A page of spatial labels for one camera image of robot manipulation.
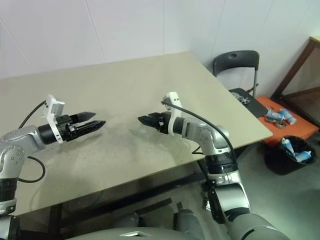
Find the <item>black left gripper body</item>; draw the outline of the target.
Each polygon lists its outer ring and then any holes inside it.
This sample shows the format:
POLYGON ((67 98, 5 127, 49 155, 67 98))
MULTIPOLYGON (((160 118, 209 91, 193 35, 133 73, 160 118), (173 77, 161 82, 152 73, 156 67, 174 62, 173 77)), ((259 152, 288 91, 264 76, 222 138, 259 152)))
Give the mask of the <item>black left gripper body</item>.
POLYGON ((63 141, 69 142, 75 138, 75 128, 73 120, 69 115, 56 118, 56 126, 63 141))

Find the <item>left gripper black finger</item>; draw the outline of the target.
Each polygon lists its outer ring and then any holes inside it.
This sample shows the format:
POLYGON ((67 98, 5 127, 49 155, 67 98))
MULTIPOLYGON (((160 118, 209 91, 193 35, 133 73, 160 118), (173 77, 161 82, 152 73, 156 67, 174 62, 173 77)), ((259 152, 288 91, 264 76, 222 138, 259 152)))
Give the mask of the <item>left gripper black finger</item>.
POLYGON ((75 127, 74 139, 90 134, 102 128, 106 124, 104 120, 93 120, 75 127))
POLYGON ((82 122, 90 120, 95 115, 96 115, 95 112, 84 111, 84 112, 70 115, 69 117, 71 118, 72 123, 82 123, 82 122))

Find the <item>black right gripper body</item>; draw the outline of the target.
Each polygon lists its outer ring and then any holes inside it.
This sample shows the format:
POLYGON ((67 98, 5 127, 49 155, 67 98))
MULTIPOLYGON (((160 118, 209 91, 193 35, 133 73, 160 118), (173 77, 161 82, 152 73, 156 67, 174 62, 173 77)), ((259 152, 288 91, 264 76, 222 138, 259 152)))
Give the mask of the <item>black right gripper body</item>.
POLYGON ((171 112, 162 112, 159 114, 158 118, 158 131, 163 134, 169 133, 169 122, 171 119, 171 112))

